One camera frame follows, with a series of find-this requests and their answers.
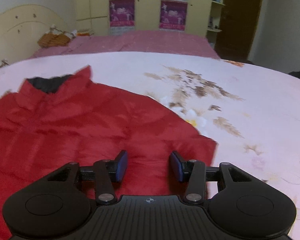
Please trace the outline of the orange patterned pillow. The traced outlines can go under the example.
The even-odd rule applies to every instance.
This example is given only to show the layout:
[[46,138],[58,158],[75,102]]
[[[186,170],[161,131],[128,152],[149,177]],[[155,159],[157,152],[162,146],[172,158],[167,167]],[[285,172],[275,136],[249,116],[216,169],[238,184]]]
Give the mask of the orange patterned pillow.
[[62,31],[54,24],[37,41],[40,48],[66,47],[77,36],[77,30]]

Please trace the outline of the pink checked bed sheet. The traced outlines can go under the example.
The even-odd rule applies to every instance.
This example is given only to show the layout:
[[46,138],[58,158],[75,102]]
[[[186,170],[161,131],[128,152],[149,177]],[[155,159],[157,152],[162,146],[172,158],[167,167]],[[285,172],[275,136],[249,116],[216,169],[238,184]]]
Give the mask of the pink checked bed sheet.
[[121,51],[168,53],[220,59],[205,37],[162,30],[129,31],[117,36],[78,36],[65,47],[42,48],[30,58]]

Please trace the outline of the cream round headboard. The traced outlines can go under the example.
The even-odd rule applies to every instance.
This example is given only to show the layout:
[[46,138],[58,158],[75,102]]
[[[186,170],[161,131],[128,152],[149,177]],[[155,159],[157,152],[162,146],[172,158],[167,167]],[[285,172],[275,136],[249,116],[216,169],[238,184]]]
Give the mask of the cream round headboard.
[[0,66],[29,58],[40,46],[37,41],[55,25],[69,30],[56,12],[42,5],[20,5],[0,15]]

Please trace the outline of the purple poster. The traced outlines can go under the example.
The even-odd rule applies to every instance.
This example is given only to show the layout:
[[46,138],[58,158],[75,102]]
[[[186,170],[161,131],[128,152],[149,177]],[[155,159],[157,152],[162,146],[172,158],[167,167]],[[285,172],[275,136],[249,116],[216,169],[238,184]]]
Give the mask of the purple poster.
[[135,25],[135,0],[109,1],[110,27],[133,27]]
[[161,1],[159,29],[185,31],[187,3],[177,1]]

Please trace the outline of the cream wardrobe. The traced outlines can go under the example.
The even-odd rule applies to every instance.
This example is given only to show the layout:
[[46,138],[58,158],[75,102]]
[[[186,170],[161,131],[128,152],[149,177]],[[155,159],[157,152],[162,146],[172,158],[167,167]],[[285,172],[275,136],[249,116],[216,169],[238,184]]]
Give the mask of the cream wardrobe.
[[[135,25],[110,27],[110,0],[75,0],[78,29],[87,29],[98,36],[121,35],[134,30],[159,29],[162,0],[135,0]],[[185,31],[175,31],[206,36],[213,0],[168,0],[187,3]]]

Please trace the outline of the red down jacket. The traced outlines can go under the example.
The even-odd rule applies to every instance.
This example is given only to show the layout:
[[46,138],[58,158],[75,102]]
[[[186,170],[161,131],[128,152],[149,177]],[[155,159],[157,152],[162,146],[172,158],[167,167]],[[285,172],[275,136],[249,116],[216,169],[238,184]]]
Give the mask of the red down jacket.
[[84,166],[128,153],[117,195],[181,192],[168,173],[172,151],[210,165],[216,142],[157,101],[91,81],[90,67],[27,79],[0,98],[0,239],[10,236],[5,200],[66,163]]

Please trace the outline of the lower right purple poster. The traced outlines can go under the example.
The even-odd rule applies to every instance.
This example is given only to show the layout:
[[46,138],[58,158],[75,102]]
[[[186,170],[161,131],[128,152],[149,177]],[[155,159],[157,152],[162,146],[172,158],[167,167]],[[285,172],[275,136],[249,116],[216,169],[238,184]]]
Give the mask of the lower right purple poster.
[[159,29],[185,31],[187,3],[177,1],[161,1]]

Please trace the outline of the lower left purple poster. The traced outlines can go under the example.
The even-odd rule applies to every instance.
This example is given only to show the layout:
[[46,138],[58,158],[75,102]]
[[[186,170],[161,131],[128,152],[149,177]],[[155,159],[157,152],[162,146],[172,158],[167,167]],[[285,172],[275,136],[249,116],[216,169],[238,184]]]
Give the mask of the lower left purple poster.
[[110,27],[133,27],[135,25],[135,0],[109,1]]

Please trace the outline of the brown wooden door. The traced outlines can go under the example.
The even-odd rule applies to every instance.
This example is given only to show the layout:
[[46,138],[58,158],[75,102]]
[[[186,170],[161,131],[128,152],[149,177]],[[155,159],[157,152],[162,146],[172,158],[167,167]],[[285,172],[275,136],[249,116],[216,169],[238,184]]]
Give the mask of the brown wooden door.
[[226,60],[246,61],[253,44],[262,0],[223,0],[215,51]]

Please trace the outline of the pink floral quilt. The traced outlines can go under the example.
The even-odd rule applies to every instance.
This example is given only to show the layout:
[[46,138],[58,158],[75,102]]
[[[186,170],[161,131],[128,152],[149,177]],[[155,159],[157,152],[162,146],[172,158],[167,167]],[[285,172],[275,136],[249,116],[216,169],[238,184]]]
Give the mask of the pink floral quilt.
[[24,60],[0,69],[0,97],[29,77],[90,66],[94,82],[149,96],[218,142],[214,165],[230,162],[288,195],[289,233],[300,239],[300,80],[206,57],[112,52]]

